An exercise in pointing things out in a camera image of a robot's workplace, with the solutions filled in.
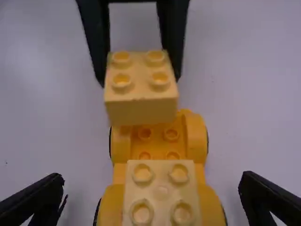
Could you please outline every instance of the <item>lego brick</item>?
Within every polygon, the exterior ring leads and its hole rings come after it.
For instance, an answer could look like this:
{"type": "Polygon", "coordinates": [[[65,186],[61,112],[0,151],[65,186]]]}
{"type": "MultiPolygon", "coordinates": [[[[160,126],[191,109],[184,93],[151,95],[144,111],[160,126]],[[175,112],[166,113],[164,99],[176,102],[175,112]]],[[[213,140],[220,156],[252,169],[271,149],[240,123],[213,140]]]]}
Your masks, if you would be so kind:
{"type": "Polygon", "coordinates": [[[189,110],[180,110],[171,123],[112,127],[113,163],[130,159],[191,159],[205,164],[207,132],[203,118],[189,110]]]}
{"type": "Polygon", "coordinates": [[[108,55],[104,102],[112,126],[171,122],[178,96],[165,51],[108,55]]]}
{"type": "Polygon", "coordinates": [[[108,186],[102,196],[96,226],[121,226],[124,185],[108,186]]]}
{"type": "Polygon", "coordinates": [[[192,160],[129,160],[123,226],[201,225],[192,160]]]}

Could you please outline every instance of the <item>white surface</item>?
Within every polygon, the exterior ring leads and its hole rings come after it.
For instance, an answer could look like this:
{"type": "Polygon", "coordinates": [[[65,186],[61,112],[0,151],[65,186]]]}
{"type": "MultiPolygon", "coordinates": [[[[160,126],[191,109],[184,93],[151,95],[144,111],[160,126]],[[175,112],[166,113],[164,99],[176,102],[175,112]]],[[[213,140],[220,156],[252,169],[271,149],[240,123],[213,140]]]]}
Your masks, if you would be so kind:
{"type": "MultiPolygon", "coordinates": [[[[192,0],[180,106],[205,117],[206,178],[230,226],[253,170],[301,196],[301,3],[192,0]]],[[[158,48],[155,6],[111,6],[112,49],[158,48]]],[[[61,226],[92,225],[110,184],[108,122],[73,0],[0,3],[0,200],[51,172],[70,195],[61,226]]]]}

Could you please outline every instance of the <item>light yellow brick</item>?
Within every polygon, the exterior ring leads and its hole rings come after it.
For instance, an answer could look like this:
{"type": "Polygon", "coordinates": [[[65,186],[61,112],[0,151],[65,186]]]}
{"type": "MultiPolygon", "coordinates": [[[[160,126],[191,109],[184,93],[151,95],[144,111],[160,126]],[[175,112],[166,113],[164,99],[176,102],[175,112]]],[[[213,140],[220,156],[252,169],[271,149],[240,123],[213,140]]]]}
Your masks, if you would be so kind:
{"type": "Polygon", "coordinates": [[[178,89],[165,51],[108,55],[104,101],[113,126],[172,122],[178,89]]]}
{"type": "Polygon", "coordinates": [[[201,225],[192,160],[129,160],[123,226],[201,225]]]}

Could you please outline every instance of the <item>hole in brick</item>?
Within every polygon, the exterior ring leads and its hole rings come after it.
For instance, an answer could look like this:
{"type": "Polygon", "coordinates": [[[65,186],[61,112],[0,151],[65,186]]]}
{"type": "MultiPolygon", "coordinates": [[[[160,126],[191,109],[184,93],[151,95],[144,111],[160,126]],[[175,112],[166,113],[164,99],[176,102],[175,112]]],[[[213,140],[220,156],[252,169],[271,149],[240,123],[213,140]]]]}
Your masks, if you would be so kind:
{"type": "Polygon", "coordinates": [[[151,159],[151,154],[148,153],[148,152],[141,152],[139,154],[139,159],[141,160],[148,160],[148,159],[151,159]]]}
{"type": "Polygon", "coordinates": [[[177,152],[168,152],[166,155],[166,159],[177,160],[177,159],[180,159],[180,155],[177,152]]]}
{"type": "Polygon", "coordinates": [[[176,129],[166,129],[164,138],[167,141],[176,141],[179,138],[179,132],[176,129]]]}
{"type": "Polygon", "coordinates": [[[164,60],[164,53],[160,50],[152,50],[147,52],[147,57],[149,60],[164,60]]]}
{"type": "Polygon", "coordinates": [[[152,131],[150,128],[141,128],[138,130],[138,137],[143,141],[149,141],[151,139],[152,131]]]}
{"type": "Polygon", "coordinates": [[[158,84],[166,83],[168,81],[168,76],[165,72],[155,72],[152,74],[152,78],[158,84]]]}
{"type": "Polygon", "coordinates": [[[144,163],[138,164],[133,172],[133,180],[137,184],[148,184],[154,177],[150,167],[144,163]]]}
{"type": "Polygon", "coordinates": [[[131,78],[128,74],[119,73],[115,75],[113,81],[116,85],[126,85],[130,83],[131,78]]]}
{"type": "Polygon", "coordinates": [[[169,176],[175,184],[185,184],[189,180],[188,170],[186,166],[182,164],[175,164],[169,172],[169,176]]]}
{"type": "Polygon", "coordinates": [[[132,205],[131,218],[134,225],[147,225],[152,221],[153,209],[146,199],[132,205]]]}
{"type": "Polygon", "coordinates": [[[126,61],[130,59],[130,54],[126,51],[116,52],[113,54],[115,61],[126,61]]]}
{"type": "Polygon", "coordinates": [[[172,211],[172,219],[176,225],[190,225],[193,220],[192,207],[185,202],[178,202],[172,211]]]}

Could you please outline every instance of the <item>toy car wheel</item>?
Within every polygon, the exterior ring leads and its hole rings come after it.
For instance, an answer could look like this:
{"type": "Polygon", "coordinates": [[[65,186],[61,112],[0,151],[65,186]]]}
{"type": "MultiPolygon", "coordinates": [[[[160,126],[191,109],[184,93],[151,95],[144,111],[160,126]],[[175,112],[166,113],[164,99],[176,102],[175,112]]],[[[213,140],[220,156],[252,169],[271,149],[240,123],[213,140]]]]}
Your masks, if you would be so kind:
{"type": "Polygon", "coordinates": [[[110,155],[110,159],[111,157],[111,134],[112,134],[112,127],[110,127],[110,133],[109,133],[109,155],[110,155]]]}
{"type": "Polygon", "coordinates": [[[96,207],[95,214],[94,214],[93,226],[97,225],[97,215],[98,215],[98,211],[99,211],[99,207],[100,207],[101,201],[102,201],[102,199],[100,198],[100,200],[99,200],[99,202],[97,204],[97,207],[96,207]]]}
{"type": "Polygon", "coordinates": [[[228,220],[227,220],[227,216],[226,216],[225,209],[224,209],[223,206],[222,206],[222,211],[224,213],[224,217],[225,217],[225,221],[226,221],[226,226],[228,226],[228,220]]]}
{"type": "Polygon", "coordinates": [[[207,155],[208,155],[208,153],[209,153],[209,135],[208,135],[207,127],[206,127],[206,134],[207,134],[207,155]]]}

